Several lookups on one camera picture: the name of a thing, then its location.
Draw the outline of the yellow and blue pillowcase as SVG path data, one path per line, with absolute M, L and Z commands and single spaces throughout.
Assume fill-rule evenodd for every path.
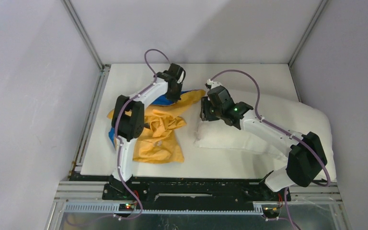
M 144 128 L 135 144 L 133 161 L 164 164 L 184 162 L 182 148 L 174 131 L 187 125 L 181 115 L 206 95 L 202 89 L 182 91 L 181 99 L 173 103 L 164 95 L 158 97 L 145 110 Z

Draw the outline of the white pillow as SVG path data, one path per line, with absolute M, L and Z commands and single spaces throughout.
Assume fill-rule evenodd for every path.
M 223 120 L 199 121 L 194 145 L 208 149 L 247 150 L 252 154 L 267 156 L 274 160 L 275 169 L 287 164 L 287 157 L 278 147 L 279 142 L 289 141 L 290 135 L 316 134 L 321 141 L 330 180 L 337 180 L 333 153 L 331 125 L 326 114 L 300 102 L 253 92 L 230 90 L 235 102 L 245 102 L 257 108 L 263 118 L 255 117 L 256 131 L 244 131 L 228 126 Z

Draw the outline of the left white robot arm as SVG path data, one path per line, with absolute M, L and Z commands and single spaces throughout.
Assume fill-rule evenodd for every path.
M 183 67 L 173 63 L 167 70 L 156 73 L 154 81 L 143 90 L 130 96 L 118 96 L 111 126 L 117 156 L 112 176 L 119 181 L 114 194 L 120 199 L 128 199 L 132 195 L 132 186 L 126 182 L 132 177 L 132 157 L 136 141 L 145 128 L 146 108 L 159 97 L 164 97 L 171 104 L 180 101 L 185 76 Z

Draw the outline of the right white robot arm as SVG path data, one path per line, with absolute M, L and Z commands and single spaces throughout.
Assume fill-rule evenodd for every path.
M 307 187 L 320 173 L 325 175 L 325 186 L 331 182 L 326 152 L 316 133 L 302 134 L 268 121 L 258 113 L 257 105 L 235 103 L 223 86 L 212 88 L 201 99 L 200 118 L 196 140 L 200 147 L 262 153 L 261 141 L 287 159 L 286 166 L 263 178 L 259 193 L 265 200 L 294 184 Z

